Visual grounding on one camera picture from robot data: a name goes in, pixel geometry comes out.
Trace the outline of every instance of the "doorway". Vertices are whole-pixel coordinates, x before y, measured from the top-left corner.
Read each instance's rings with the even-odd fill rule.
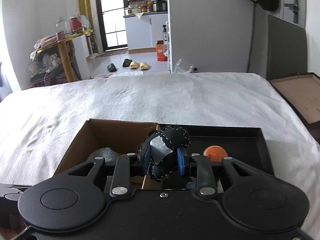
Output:
[[[96,3],[103,50],[126,48],[124,0],[96,0]]]

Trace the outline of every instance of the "jar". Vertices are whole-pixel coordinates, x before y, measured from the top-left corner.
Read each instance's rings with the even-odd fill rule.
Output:
[[[57,40],[61,41],[65,39],[68,36],[68,22],[63,19],[63,17],[60,17],[57,24],[56,24],[56,30],[57,30]]]
[[[82,32],[82,24],[79,20],[79,15],[74,15],[73,17],[70,17],[69,22],[72,34]]]

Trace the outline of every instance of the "orange box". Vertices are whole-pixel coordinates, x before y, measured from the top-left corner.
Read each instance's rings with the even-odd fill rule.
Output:
[[[168,58],[163,54],[163,41],[157,41],[156,51],[158,61],[168,61]]]

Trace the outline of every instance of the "black plush toy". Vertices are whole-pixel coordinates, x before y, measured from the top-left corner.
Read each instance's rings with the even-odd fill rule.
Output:
[[[152,130],[137,150],[151,146],[149,175],[155,181],[166,179],[177,168],[177,148],[190,146],[188,131],[178,125],[165,126],[160,131]]]

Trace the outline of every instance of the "door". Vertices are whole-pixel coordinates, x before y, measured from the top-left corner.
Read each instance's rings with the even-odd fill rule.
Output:
[[[140,19],[126,17],[128,49],[152,48],[150,16],[143,15]]]
[[[127,47],[123,0],[96,0],[103,50]]]
[[[152,47],[157,44],[157,41],[163,40],[163,25],[168,21],[168,14],[150,15]]]
[[[305,28],[306,0],[281,0],[280,10],[272,15]]]

